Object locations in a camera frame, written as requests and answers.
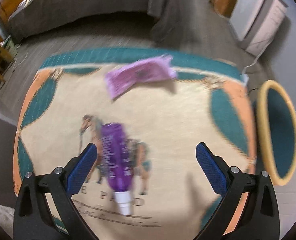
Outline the purple spray bottle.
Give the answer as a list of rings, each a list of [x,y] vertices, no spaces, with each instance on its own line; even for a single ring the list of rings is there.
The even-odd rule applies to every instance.
[[[101,135],[105,177],[120,214],[129,216],[132,214],[133,167],[124,127],[120,123],[104,124]]]

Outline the pink plastic wrapper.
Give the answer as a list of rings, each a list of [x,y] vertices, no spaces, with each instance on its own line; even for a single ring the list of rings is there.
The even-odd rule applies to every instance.
[[[105,82],[111,99],[117,98],[137,83],[159,82],[177,78],[172,68],[173,57],[161,55],[138,60],[105,75]]]

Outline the teal bin with yellow rim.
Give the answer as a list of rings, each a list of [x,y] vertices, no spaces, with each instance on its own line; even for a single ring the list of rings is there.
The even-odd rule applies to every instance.
[[[284,186],[296,170],[296,111],[278,82],[265,81],[254,103],[258,150],[273,185]]]

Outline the horse print quilted cushion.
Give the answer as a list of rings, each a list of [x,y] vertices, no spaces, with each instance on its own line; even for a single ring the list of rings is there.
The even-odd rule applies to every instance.
[[[138,84],[111,99],[108,72],[161,55],[172,57],[176,79]],[[99,48],[53,55],[38,69],[15,136],[15,191],[28,171],[50,173],[99,143],[109,123],[123,125],[131,152],[131,214],[119,212],[101,165],[72,197],[100,239],[193,239],[221,199],[196,160],[199,142],[229,166],[255,171],[255,122],[234,64],[178,51]]]

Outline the white power strip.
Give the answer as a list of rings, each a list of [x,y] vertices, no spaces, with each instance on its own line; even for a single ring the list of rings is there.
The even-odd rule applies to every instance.
[[[244,86],[246,87],[250,79],[249,76],[247,74],[241,74],[240,77],[242,79]]]

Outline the white air purifier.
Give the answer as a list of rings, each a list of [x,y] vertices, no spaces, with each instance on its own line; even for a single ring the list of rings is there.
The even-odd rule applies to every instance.
[[[258,56],[272,41],[288,5],[283,0],[237,0],[229,25],[241,49]]]

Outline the bed with brown cover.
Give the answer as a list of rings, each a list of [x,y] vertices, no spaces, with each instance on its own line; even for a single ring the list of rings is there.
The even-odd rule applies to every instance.
[[[33,0],[8,20],[16,41],[71,23],[80,18],[115,12],[146,12],[156,19],[151,29],[155,42],[163,41],[181,16],[181,0]]]

